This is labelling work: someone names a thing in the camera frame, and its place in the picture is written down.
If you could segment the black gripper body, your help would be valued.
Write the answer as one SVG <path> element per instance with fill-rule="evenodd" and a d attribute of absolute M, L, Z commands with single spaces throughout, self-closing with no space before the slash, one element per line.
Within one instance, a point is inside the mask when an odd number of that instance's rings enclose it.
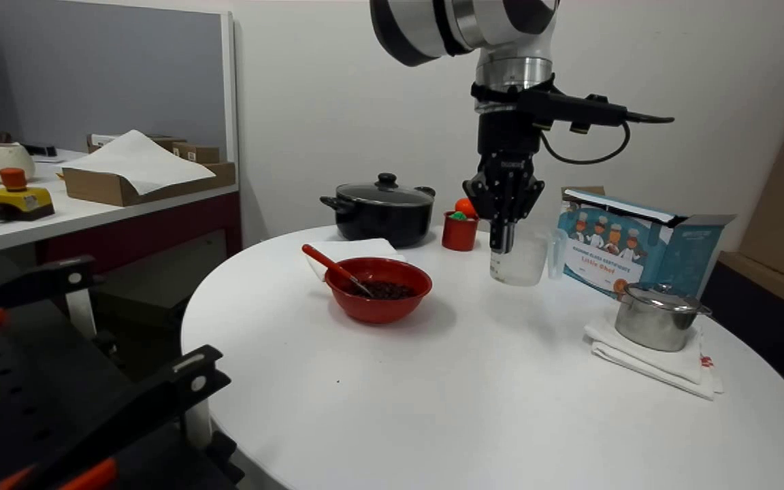
<path fill-rule="evenodd" d="M 505 197 L 515 186 L 534 177 L 539 133 L 522 111 L 489 111 L 478 117 L 478 177 L 496 193 L 496 219 L 489 220 L 489 249 L 509 254 L 515 223 L 505 220 Z"/>

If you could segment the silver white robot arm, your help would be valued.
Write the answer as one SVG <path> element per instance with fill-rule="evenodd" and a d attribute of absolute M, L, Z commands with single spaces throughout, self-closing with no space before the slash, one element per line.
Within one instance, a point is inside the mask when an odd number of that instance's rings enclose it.
<path fill-rule="evenodd" d="M 376 41 L 417 68 L 439 58 L 478 56 L 470 92 L 478 111 L 478 167 L 463 183 L 489 223 L 489 249 L 512 254 L 516 223 L 545 186 L 534 177 L 539 122 L 526 95 L 553 79 L 549 39 L 561 0 L 371 0 Z"/>

